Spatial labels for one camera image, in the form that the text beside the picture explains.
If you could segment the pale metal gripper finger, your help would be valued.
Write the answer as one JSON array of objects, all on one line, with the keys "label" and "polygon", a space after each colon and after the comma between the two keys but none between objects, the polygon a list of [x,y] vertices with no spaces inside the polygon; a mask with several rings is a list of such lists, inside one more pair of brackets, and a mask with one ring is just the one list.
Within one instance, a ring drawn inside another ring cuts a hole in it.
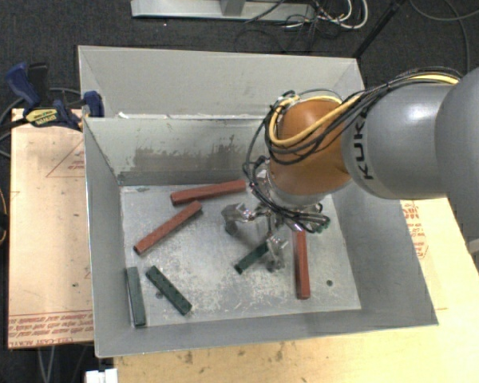
[{"label": "pale metal gripper finger", "polygon": [[231,236],[238,232],[239,223],[251,223],[259,217],[255,210],[248,209],[244,203],[227,205],[221,215],[225,222],[225,231]]},{"label": "pale metal gripper finger", "polygon": [[272,235],[266,240],[267,263],[266,267],[270,272],[281,270],[285,267],[284,251],[288,244],[286,239]]}]

